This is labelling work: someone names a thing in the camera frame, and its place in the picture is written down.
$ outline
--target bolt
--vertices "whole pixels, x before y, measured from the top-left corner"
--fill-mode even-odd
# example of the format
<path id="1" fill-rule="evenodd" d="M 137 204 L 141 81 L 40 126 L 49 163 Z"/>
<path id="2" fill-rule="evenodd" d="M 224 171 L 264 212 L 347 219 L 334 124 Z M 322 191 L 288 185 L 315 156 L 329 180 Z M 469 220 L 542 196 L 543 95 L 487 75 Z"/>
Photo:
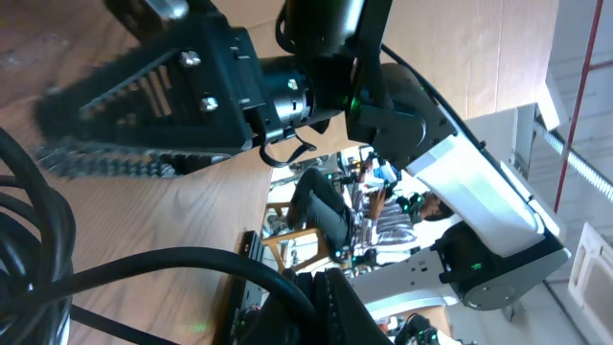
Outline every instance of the bolt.
<path id="1" fill-rule="evenodd" d="M 200 64 L 200 57 L 197 52 L 189 51 L 181 53 L 181 64 L 184 67 L 194 67 Z"/>
<path id="2" fill-rule="evenodd" d="M 298 90 L 298 82 L 295 79 L 288 80 L 287 86 L 294 91 Z"/>
<path id="3" fill-rule="evenodd" d="M 215 97 L 205 97 L 200 102 L 200 110 L 204 112 L 214 111 L 218 107 L 219 104 L 217 104 L 217 99 Z"/>

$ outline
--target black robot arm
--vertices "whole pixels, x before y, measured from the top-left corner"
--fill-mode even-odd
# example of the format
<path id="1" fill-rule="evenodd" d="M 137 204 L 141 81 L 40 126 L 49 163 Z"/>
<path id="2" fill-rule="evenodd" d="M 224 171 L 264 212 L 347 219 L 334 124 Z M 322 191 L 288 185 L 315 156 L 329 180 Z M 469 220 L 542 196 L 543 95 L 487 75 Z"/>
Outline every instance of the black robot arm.
<path id="1" fill-rule="evenodd" d="M 106 0 L 141 44 L 39 102 L 37 156 L 69 177 L 174 177 L 256 147 L 282 167 L 316 150 L 297 128 L 344 111 L 350 139 L 404 168 L 455 129 L 410 69 L 380 65 L 391 3 L 289 0 L 275 36 L 291 55 L 259 59 L 210 1 Z M 286 162 L 268 155 L 294 137 Z"/>

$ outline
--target wooden table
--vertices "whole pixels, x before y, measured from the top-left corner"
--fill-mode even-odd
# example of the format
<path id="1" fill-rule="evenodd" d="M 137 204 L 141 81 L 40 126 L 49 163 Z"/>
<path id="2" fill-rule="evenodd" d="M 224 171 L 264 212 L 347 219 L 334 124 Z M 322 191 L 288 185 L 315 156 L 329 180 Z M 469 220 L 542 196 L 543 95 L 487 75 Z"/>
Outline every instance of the wooden table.
<path id="1" fill-rule="evenodd" d="M 134 44 L 102 0 L 0 2 L 0 126 L 31 151 L 40 142 L 31 120 L 38 95 Z M 75 212 L 81 271 L 150 249 L 236 250 L 243 231 L 261 228 L 270 170 L 251 151 L 175 180 L 47 178 Z M 213 271 L 171 269 L 80 293 L 74 303 L 179 343 L 210 343 L 225 282 Z M 72 344 L 122 343 L 77 323 L 70 335 Z"/>

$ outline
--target wooden chair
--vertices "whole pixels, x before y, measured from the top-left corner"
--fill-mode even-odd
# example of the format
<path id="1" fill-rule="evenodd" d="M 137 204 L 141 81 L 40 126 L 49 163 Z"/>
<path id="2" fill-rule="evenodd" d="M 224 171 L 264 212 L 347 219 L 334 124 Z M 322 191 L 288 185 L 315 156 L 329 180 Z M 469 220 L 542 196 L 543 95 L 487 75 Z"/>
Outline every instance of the wooden chair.
<path id="1" fill-rule="evenodd" d="M 266 217 L 268 217 L 268 210 L 270 209 L 275 210 L 277 217 L 282 217 L 284 207 L 289 207 L 289 202 L 271 202 L 271 203 L 266 204 L 266 211 L 264 212 L 264 221 L 266 220 Z M 286 254 L 285 250 L 287 249 L 287 246 L 284 245 L 280 253 L 279 248 L 277 247 L 277 244 L 279 244 L 279 242 L 281 241 L 294 240 L 302 236 L 307 236 L 311 234 L 315 234 L 317 236 L 317 254 L 315 254 L 310 259 L 305 260 L 304 262 L 296 264 L 291 267 L 295 271 L 299 271 L 305 267 L 308 267 L 310 265 L 313 265 L 319 262 L 320 260 L 329 258 L 329 251 L 328 251 L 328 247 L 326 246 L 326 240 L 324 239 L 324 234 L 322 234 L 322 232 L 319 229 L 309 228 L 305 230 L 294 231 L 294 232 L 291 232 L 285 235 L 271 236 L 267 239 L 264 239 L 262 243 L 270 247 L 270 251 L 272 252 L 273 257 L 275 258 L 275 261 L 277 262 L 277 265 L 279 266 L 279 271 L 281 272 L 285 269 L 285 254 Z"/>

